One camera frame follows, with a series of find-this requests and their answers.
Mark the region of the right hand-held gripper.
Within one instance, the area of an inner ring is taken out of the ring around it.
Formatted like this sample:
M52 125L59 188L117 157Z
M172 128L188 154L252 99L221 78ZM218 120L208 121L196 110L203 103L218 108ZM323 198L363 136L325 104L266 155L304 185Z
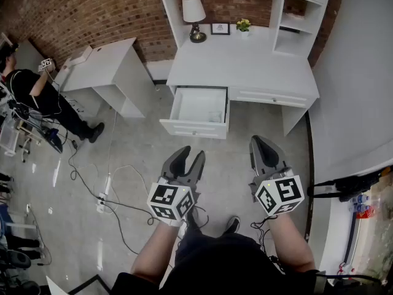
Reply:
M267 216L296 209L304 201L305 195L300 176L286 165L283 150L272 141L253 135L249 152L251 168L255 173L250 183L253 200L261 204Z

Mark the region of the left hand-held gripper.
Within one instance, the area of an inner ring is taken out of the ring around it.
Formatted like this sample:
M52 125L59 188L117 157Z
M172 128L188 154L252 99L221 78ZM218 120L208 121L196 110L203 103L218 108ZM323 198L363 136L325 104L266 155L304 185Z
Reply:
M185 174L185 161L190 150L190 146L184 146L164 162L161 177L152 184L147 198L147 205L152 214L172 227L182 225L186 214L195 206L199 197L199 193L189 185L196 185L201 179L205 153L200 151L197 154ZM180 175L184 175L184 181L189 185L175 180Z

